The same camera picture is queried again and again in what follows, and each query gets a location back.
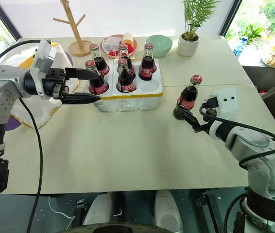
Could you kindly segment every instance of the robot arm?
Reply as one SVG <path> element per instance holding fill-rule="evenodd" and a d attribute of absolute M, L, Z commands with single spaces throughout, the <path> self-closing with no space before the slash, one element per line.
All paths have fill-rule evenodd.
<path fill-rule="evenodd" d="M 39 95 L 44 100 L 53 97 L 63 104 L 85 104 L 100 99 L 89 93 L 69 94 L 65 85 L 68 79 L 90 80 L 97 79 L 98 75 L 85 69 L 51 68 L 54 58 L 55 48 L 47 40 L 41 40 L 30 71 L 0 66 L 0 157 L 5 148 L 5 126 L 16 99 Z M 8 161 L 0 158 L 0 192 L 7 187 L 8 174 Z"/>
<path fill-rule="evenodd" d="M 215 117 L 233 120 L 237 110 L 236 92 L 230 88 L 211 95 L 200 108 L 207 124 L 200 125 L 190 112 L 184 111 L 183 115 L 195 132 L 205 131 L 212 138 L 225 142 L 226 148 L 248 170 L 249 188 L 243 201 L 243 213 L 237 216 L 237 219 L 245 218 L 243 231 L 235 229 L 235 232 L 275 232 L 275 153 L 248 160 L 253 155 L 275 150 L 275 141 L 266 134 L 214 120 Z"/>

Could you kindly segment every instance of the mint green bowl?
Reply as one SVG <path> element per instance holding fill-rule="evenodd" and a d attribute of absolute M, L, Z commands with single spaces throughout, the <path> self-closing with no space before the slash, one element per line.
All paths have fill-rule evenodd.
<path fill-rule="evenodd" d="M 172 47 L 172 40 L 164 35 L 152 35 L 146 39 L 146 43 L 154 45 L 154 57 L 164 57 Z"/>

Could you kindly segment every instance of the plastic water bottle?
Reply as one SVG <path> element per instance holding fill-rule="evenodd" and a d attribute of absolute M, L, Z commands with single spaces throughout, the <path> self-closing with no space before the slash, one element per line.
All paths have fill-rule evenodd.
<path fill-rule="evenodd" d="M 248 41 L 248 37 L 247 36 L 243 36 L 240 43 L 234 48 L 234 55 L 239 58 L 239 56 L 241 55 L 242 51 L 244 50 L 245 46 L 246 46 L 246 42 Z"/>

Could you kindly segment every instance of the wall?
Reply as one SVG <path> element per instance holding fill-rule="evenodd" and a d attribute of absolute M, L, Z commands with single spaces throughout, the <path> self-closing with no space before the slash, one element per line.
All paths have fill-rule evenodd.
<path fill-rule="evenodd" d="M 218 35 L 232 2 L 218 3 L 216 15 L 198 33 Z M 0 0 L 0 5 L 23 37 L 73 36 L 68 24 L 52 20 L 67 20 L 60 0 Z M 181 0 L 71 0 L 70 8 L 75 21 L 86 14 L 78 27 L 83 37 L 125 32 L 134 36 L 179 35 L 185 30 Z"/>

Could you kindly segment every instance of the red bottle cap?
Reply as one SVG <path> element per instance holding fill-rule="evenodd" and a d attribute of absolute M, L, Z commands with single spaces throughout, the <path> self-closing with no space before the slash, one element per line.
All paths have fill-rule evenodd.
<path fill-rule="evenodd" d="M 154 47 L 154 45 L 152 43 L 146 43 L 144 48 L 146 49 L 152 49 Z"/>
<path fill-rule="evenodd" d="M 85 62 L 85 66 L 86 67 L 91 67 L 91 66 L 94 66 L 95 65 L 95 63 L 94 63 L 94 61 L 92 61 L 92 60 L 89 60 L 89 61 L 86 61 Z"/>
<path fill-rule="evenodd" d="M 97 50 L 99 48 L 99 46 L 97 44 L 91 44 L 89 46 L 90 50 Z"/>
<path fill-rule="evenodd" d="M 118 60 L 118 65 L 125 65 L 125 64 L 127 64 L 128 62 L 127 62 L 127 59 L 125 59 L 125 58 L 121 58 L 121 59 L 119 59 Z"/>
<path fill-rule="evenodd" d="M 122 43 L 122 44 L 119 45 L 119 49 L 124 50 L 124 49 L 127 49 L 127 48 L 128 48 L 127 44 Z"/>
<path fill-rule="evenodd" d="M 202 77 L 198 74 L 195 74 L 192 76 L 192 80 L 194 80 L 196 83 L 201 83 Z"/>

